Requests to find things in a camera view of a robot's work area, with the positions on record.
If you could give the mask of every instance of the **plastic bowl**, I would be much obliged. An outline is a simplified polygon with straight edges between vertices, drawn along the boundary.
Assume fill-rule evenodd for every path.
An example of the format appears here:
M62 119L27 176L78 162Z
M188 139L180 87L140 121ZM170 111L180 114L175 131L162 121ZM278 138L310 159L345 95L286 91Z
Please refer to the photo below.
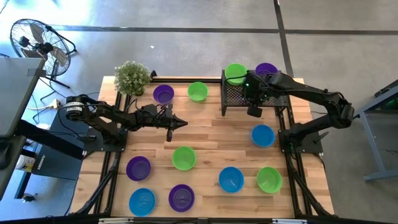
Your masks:
M130 211L138 217L149 215L155 208L155 195L146 188L141 188L132 193L129 201Z
M178 184L169 193L169 204L177 212L186 212L195 202L193 190L185 185Z
M136 156L127 164L126 174L133 181L144 180L149 173L150 162L144 156Z
M228 193L236 193L243 187L242 172L236 167L226 167L220 172L218 182L223 190Z
M206 84L202 82L194 82L188 87L188 96L194 102L202 102L209 94Z
M269 147L275 141L275 134L272 128L265 124L257 125L251 132L253 142L261 147Z
M197 155L191 147L181 146L174 151L172 162L179 170L190 170L197 162Z
M174 89L169 85L160 85L154 90L154 99L160 104L171 103L174 97Z
M227 82L229 84L240 85L243 83L244 77L242 77L242 78L236 78L236 77L241 77L241 76L245 75L246 72L247 72L247 69L245 66L243 66L239 63L232 63L225 68L224 74L225 74L225 78L227 78Z
M256 74L257 75L266 75L268 73L277 73L278 68L276 68L271 63L261 63L256 67Z
M257 185L267 193L275 193L282 187L282 176L272 167L264 167L257 173Z

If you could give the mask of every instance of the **wooden tabletop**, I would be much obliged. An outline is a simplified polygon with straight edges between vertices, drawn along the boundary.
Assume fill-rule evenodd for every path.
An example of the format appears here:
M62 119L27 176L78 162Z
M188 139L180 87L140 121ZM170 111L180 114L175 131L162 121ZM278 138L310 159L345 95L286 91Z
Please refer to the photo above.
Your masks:
M113 81L114 77L104 77L99 94L99 100L110 105L116 99ZM146 87L145 93L138 98L138 107L155 103L152 92L158 85L153 83ZM189 83L168 85L175 92L173 112L189 124L174 131L172 142L166 141L165 129L141 128L129 132L126 150L121 156L112 216L134 216L128 206L130 196L138 188L145 187L156 196L156 207L149 215L152 217L293 217L285 157L280 152L277 138L268 148L258 147L251 140L251 130L257 124L266 124L277 134L279 120L274 109L263 108L262 117L255 118L246 114L247 108L229 107L226 116L222 117L220 84L207 83L209 95L203 103L194 103L187 96ZM296 122L312 120L307 101L296 97L291 97L291 101ZM179 171L173 166L172 154L179 146L190 146L195 150L197 163L193 169ZM152 165L150 175L140 182L132 181L126 175L127 163L135 156L147 157ZM94 152L83 161L72 212L81 208L97 187L103 157L103 152ZM302 157L308 188L324 208L333 213L322 163L312 154L303 154ZM244 187L236 194L226 193L218 184L220 171L228 166L239 168L244 175ZM266 166L274 167L281 173L283 184L280 192L267 194L257 186L256 174ZM177 184L187 184L195 193L195 204L187 212L175 212L169 205L169 192ZM300 208L304 211L302 193L297 185L296 188ZM107 195L108 188L105 188L102 209Z

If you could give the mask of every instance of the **green plant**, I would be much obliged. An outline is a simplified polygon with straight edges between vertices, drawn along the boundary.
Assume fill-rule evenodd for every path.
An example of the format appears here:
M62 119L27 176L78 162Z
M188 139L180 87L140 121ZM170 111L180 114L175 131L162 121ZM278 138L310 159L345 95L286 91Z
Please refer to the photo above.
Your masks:
M142 95L144 86L150 83L148 69L141 63L127 61L114 69L114 84L116 89L123 94Z

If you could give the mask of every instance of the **floor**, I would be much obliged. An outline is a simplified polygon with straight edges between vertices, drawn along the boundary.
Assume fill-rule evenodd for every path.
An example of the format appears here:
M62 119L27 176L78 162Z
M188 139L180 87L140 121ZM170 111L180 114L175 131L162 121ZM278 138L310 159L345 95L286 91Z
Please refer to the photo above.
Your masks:
M126 60L142 62L159 75L168 76L217 76L229 63L254 68L270 62L283 72L304 78L309 85L342 92L356 108L397 79L397 1L279 0L279 4L282 17L275 13L273 0L10 0L0 14L0 29L9 30L14 21L25 17L64 25L54 27L76 44L78 53L72 57L67 73L59 77L72 88L53 85L63 95L99 91L102 77L113 75L114 67ZM282 26L286 34L274 31ZM85 31L94 30L90 27L121 28L116 29L119 32ZM239 30L133 32L129 27ZM291 34L292 30L306 34ZM8 32L0 34L0 53L16 56ZM38 99L49 92L41 83L34 96ZM60 95L53 97L65 102ZM38 106L51 99L38 102ZM325 111L318 105L311 107ZM51 123L54 114L44 112L40 122ZM32 115L33 111L26 111L24 118L32 121ZM348 129L328 131L322 144L335 213L346 218L396 222L398 179L363 181L363 175L376 171L376 165L361 121L354 120ZM74 181L34 176L27 191L38 193L40 200L22 204L12 199L17 178L16 172L0 210L17 208L21 212L17 217L2 212L0 220L63 215L67 211ZM40 182L46 183L46 189L39 187Z

